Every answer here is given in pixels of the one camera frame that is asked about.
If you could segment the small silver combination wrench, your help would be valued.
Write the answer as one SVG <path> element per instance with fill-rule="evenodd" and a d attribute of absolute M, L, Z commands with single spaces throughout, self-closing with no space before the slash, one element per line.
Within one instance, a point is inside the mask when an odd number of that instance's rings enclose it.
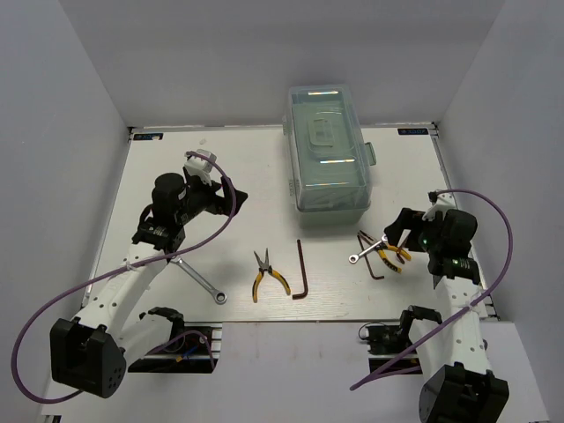
<path fill-rule="evenodd" d="M 384 234 L 379 241 L 374 242 L 366 249 L 363 249 L 361 252 L 357 254 L 350 255 L 348 257 L 348 262 L 351 264 L 356 264 L 362 257 L 367 256 L 369 253 L 376 251 L 378 249 L 382 249 L 388 241 L 387 236 Z"/>

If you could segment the large silver ratchet wrench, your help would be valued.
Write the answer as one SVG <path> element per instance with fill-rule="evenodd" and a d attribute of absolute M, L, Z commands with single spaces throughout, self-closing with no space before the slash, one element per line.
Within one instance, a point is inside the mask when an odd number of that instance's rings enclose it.
<path fill-rule="evenodd" d="M 213 298 L 216 304 L 224 305 L 226 303 L 226 294 L 213 286 L 206 278 L 204 278 L 193 267 L 187 264 L 180 256 L 172 258 L 171 263 L 175 264 L 182 271 L 188 274 L 193 280 L 195 280 Z"/>

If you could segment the green plastic toolbox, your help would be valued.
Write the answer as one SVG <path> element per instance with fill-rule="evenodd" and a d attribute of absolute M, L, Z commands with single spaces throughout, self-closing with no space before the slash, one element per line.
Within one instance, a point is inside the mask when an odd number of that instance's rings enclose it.
<path fill-rule="evenodd" d="M 375 152 L 346 85 L 289 89 L 283 132 L 299 225 L 348 226 L 371 205 Z"/>

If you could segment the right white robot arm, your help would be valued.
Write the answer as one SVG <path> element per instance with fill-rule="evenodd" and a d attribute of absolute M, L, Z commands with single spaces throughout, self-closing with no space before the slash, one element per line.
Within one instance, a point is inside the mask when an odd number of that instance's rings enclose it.
<path fill-rule="evenodd" d="M 416 352 L 424 376 L 419 394 L 423 422 L 495 422 L 509 397 L 508 383 L 494 375 L 472 301 L 481 295 L 471 259 L 476 218 L 456 209 L 404 208 L 384 230 L 391 246 L 406 239 L 411 252 L 428 256 L 436 303 L 410 306 L 400 318 L 399 344 Z"/>

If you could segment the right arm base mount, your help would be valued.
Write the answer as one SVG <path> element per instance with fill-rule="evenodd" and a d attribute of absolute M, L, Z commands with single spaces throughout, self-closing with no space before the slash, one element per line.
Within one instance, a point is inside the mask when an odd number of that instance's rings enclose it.
<path fill-rule="evenodd" d="M 399 317 L 398 323 L 366 323 L 358 330 L 361 343 L 368 347 L 369 371 L 374 372 L 387 360 L 400 354 L 412 342 L 409 330 L 415 321 L 428 320 L 442 323 L 441 314 L 431 308 L 409 306 Z"/>

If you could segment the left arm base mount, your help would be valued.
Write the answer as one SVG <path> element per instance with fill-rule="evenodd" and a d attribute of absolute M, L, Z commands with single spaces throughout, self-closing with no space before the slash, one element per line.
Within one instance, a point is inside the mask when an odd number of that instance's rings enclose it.
<path fill-rule="evenodd" d="M 150 352 L 128 366 L 135 374 L 211 374 L 218 365 L 221 323 L 188 323 L 183 314 L 173 308 L 155 307 L 139 315 L 141 322 L 163 320 L 164 339 L 152 346 Z"/>

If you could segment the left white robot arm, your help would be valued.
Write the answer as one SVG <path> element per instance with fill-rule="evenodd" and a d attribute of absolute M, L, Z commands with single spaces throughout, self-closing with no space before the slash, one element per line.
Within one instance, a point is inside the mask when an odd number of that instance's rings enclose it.
<path fill-rule="evenodd" d="M 156 178 L 152 201 L 142 211 L 127 260 L 141 266 L 108 279 L 72 319 L 58 319 L 50 337 L 54 381 L 97 397 L 111 397 L 128 367 L 161 345 L 181 349 L 186 341 L 182 313 L 154 307 L 129 316 L 152 281 L 179 250 L 184 227 L 201 212 L 237 213 L 248 195 L 229 189 L 227 179 L 205 183 L 197 176 L 166 173 Z"/>

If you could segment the long brown hex key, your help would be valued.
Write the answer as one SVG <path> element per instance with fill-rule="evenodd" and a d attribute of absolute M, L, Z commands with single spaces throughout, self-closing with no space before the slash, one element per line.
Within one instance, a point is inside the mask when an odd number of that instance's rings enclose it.
<path fill-rule="evenodd" d="M 295 293 L 292 296 L 292 299 L 294 301 L 305 299 L 308 296 L 308 279 L 307 279 L 307 273 L 306 273 L 304 255 L 303 255 L 303 248 L 302 248 L 302 244 L 301 244 L 300 239 L 296 240 L 296 245 L 297 245 L 298 256 L 299 256 L 299 261 L 300 261 L 303 290 L 302 290 L 301 293 Z"/>

